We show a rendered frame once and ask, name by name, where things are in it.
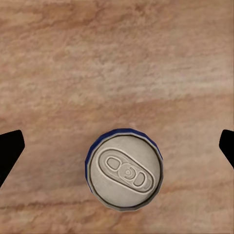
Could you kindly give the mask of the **can of soda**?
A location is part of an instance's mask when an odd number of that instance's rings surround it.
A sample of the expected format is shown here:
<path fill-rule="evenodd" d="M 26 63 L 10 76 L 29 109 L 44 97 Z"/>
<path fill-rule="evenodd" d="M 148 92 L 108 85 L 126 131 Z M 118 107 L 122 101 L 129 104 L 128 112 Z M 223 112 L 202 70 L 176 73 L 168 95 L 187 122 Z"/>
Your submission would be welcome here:
<path fill-rule="evenodd" d="M 164 163 L 158 146 L 145 133 L 116 128 L 93 143 L 85 177 L 94 196 L 119 212 L 137 211 L 160 193 Z"/>

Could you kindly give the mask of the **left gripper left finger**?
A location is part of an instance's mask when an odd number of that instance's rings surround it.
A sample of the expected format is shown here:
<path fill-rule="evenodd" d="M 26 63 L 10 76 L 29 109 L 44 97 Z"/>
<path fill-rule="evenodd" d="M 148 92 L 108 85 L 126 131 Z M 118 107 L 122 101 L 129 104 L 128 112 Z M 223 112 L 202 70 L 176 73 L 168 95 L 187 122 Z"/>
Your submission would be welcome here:
<path fill-rule="evenodd" d="M 25 148 L 21 130 L 0 135 L 0 187 Z"/>

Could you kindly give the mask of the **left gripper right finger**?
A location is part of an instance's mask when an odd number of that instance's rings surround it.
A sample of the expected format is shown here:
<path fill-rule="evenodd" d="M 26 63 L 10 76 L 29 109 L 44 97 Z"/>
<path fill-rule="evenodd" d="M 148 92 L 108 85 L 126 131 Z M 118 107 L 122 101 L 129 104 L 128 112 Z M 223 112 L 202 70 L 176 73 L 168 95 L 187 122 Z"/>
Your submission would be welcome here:
<path fill-rule="evenodd" d="M 234 168 L 234 131 L 223 130 L 219 147 Z"/>

